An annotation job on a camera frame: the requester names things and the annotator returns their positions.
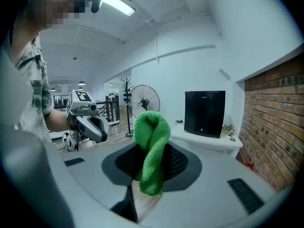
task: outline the standing fan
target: standing fan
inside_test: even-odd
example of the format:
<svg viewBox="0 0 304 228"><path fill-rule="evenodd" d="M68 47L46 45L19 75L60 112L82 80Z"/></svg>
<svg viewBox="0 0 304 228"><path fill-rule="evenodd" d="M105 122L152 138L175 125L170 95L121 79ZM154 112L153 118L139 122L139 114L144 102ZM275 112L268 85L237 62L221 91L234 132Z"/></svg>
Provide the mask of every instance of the standing fan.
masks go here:
<svg viewBox="0 0 304 228"><path fill-rule="evenodd" d="M138 115L144 111L155 111L160 110L160 99L150 86L139 85L136 86L132 91L132 102L131 103L131 113L133 116L138 117Z"/></svg>

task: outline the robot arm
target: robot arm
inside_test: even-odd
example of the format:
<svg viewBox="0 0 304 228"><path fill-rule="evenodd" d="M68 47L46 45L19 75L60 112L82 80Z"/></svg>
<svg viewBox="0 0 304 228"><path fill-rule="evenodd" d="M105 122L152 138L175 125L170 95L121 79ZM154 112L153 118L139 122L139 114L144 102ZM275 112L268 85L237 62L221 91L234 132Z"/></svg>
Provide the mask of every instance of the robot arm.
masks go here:
<svg viewBox="0 0 304 228"><path fill-rule="evenodd" d="M100 116L96 102L88 92L73 90L67 101L67 124L76 125L76 141L87 137L96 143L104 142L109 131L108 121Z"/></svg>

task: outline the red brick wall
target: red brick wall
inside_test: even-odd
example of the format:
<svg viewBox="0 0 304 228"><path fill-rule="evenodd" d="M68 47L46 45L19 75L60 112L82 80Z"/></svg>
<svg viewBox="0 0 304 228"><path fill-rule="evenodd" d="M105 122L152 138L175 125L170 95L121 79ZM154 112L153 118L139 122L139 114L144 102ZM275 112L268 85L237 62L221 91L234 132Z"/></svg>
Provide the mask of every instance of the red brick wall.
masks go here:
<svg viewBox="0 0 304 228"><path fill-rule="evenodd" d="M237 159L275 189L294 183L304 163L304 53L245 81Z"/></svg>

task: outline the wooden floor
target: wooden floor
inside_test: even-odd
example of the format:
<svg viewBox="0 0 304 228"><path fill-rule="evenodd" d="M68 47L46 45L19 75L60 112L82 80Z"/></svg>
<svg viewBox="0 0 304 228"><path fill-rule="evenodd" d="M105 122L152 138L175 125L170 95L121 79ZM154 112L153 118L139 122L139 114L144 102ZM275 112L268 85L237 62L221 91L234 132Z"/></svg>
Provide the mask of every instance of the wooden floor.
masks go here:
<svg viewBox="0 0 304 228"><path fill-rule="evenodd" d="M120 124L114 125L109 129L108 132L108 138L103 143L88 143L88 144L82 144L79 146L79 151L90 151L97 148L103 148L106 146L111 146L117 143L122 143L125 141L132 141L132 139L125 136L125 134L128 132L128 122L127 122L127 114L126 111L121 111L120 116ZM63 145L62 141L54 143L59 152L63 152ZM134 198L134 204L138 216L138 222L140 223L141 220L149 214L149 212L153 209L153 207L157 204L158 200L161 198L161 195L154 195L149 196L147 194L144 194L140 192L139 190L139 182L133 181L132 182L132 190L133 190L133 198Z"/></svg>

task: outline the green towel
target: green towel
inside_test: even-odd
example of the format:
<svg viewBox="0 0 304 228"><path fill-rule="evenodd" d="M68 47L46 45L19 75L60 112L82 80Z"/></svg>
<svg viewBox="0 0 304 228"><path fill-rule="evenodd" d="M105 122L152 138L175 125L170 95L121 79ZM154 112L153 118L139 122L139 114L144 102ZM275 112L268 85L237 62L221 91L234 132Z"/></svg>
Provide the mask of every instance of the green towel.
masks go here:
<svg viewBox="0 0 304 228"><path fill-rule="evenodd" d="M171 130L165 118L158 112L146 111L139 115L134 125L134 140L146 151L142 170L135 180L140 191L149 195L161 192L165 182L162 155Z"/></svg>

